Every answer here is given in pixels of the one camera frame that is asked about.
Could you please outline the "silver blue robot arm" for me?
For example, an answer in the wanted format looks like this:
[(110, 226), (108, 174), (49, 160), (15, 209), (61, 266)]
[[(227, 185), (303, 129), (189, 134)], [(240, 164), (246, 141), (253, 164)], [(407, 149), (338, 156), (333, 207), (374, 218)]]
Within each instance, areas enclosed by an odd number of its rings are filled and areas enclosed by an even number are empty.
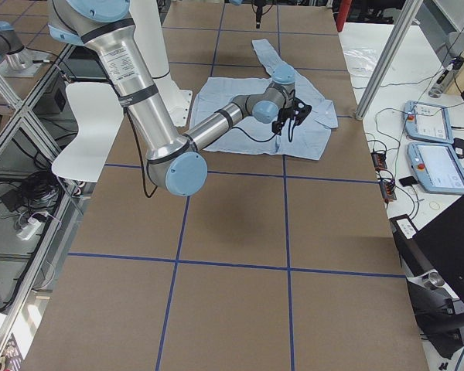
[(296, 96), (295, 71), (274, 69), (261, 94), (239, 95), (181, 134), (169, 108), (183, 93), (169, 75), (158, 6), (154, 1), (50, 1), (50, 35), (94, 51), (119, 104), (148, 145), (143, 176), (173, 195), (191, 196), (207, 177), (199, 151), (246, 117), (279, 134), (286, 121), (301, 124), (311, 107)]

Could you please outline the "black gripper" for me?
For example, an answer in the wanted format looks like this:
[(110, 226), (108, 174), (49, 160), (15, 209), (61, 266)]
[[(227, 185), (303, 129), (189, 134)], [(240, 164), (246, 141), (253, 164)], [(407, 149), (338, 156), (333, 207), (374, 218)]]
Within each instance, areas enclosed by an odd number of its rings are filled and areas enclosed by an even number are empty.
[(255, 27), (256, 29), (261, 28), (261, 20), (263, 16), (264, 7), (266, 6), (266, 0), (253, 0), (252, 9), (255, 14)]
[(294, 134), (294, 130), (299, 126), (311, 113), (312, 106), (304, 103), (299, 98), (295, 97), (292, 105), (289, 108), (282, 108), (276, 121), (271, 124), (273, 134), (281, 134), (282, 128), (288, 125), (288, 134)]

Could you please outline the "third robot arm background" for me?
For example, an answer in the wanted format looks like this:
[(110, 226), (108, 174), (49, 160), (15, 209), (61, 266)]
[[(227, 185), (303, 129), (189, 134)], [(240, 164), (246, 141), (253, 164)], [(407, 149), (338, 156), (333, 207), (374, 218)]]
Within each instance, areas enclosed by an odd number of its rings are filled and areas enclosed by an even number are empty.
[(0, 21), (0, 74), (4, 77), (34, 77), (39, 67), (12, 25)]

